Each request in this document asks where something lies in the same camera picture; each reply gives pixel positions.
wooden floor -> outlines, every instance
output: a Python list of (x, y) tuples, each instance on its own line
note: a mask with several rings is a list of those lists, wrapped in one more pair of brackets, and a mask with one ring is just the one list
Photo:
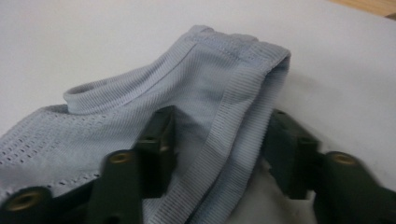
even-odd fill
[(396, 13), (396, 0), (330, 0), (348, 7), (354, 7), (380, 16)]

cloth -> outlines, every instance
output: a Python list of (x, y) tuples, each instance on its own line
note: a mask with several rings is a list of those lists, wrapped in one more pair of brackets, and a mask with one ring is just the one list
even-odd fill
[(99, 176), (156, 110), (176, 107), (177, 168), (144, 201), (145, 223), (223, 223), (242, 196), (290, 53), (249, 35), (194, 26), (154, 63), (75, 87), (0, 139), (0, 201), (46, 186), (54, 196)]

brass screw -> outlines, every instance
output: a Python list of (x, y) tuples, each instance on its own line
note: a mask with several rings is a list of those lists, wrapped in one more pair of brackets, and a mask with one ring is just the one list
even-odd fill
[(355, 165), (356, 161), (350, 156), (344, 154), (335, 154), (332, 156), (332, 159), (338, 163), (342, 163), (344, 165)]
[(7, 205), (6, 209), (11, 212), (20, 211), (40, 202), (41, 194), (37, 191), (26, 192), (14, 198)]
[(122, 162), (126, 162), (130, 159), (131, 159), (131, 155), (129, 155), (128, 153), (123, 153), (123, 152), (110, 157), (110, 161), (113, 163), (122, 163)]

light blue fabric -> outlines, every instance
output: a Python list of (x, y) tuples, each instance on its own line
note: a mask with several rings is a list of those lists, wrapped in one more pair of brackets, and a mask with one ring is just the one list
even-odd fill
[(194, 26), (156, 62), (75, 87), (0, 139), (0, 201), (21, 188), (55, 196), (98, 176), (159, 108), (177, 109), (178, 165), (166, 195), (144, 201), (145, 223), (222, 223), (257, 158), (290, 53), (248, 35)]

white table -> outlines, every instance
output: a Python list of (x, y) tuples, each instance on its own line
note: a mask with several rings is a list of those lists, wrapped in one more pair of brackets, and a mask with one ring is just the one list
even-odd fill
[[(194, 24), (290, 49), (277, 107), (396, 189), (396, 22), (323, 0), (2, 1), (0, 134), (71, 87), (151, 63)], [(231, 223), (310, 223), (256, 179)]]

